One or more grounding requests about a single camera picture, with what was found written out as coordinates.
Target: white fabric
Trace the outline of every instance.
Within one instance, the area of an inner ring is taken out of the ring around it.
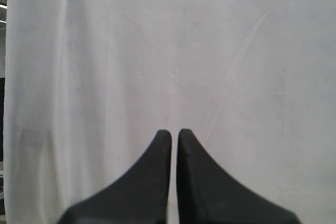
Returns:
[[[335,224],[335,3],[8,0],[8,224],[55,223],[182,127],[304,224]]]

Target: black plastic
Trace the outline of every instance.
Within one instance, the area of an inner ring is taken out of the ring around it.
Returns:
[[[140,159],[116,182],[64,213],[58,224],[164,224],[172,138],[160,130]]]
[[[191,130],[178,136],[180,224],[300,224],[297,216],[252,192],[225,172]]]

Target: white backdrop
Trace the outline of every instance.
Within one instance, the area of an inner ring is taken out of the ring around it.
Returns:
[[[9,224],[55,223],[182,127],[304,224],[336,223],[336,0],[8,0],[7,14]]]

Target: white sheet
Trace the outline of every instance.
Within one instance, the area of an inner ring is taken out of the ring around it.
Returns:
[[[335,3],[8,0],[8,224],[55,223],[182,127],[304,224],[335,224]]]

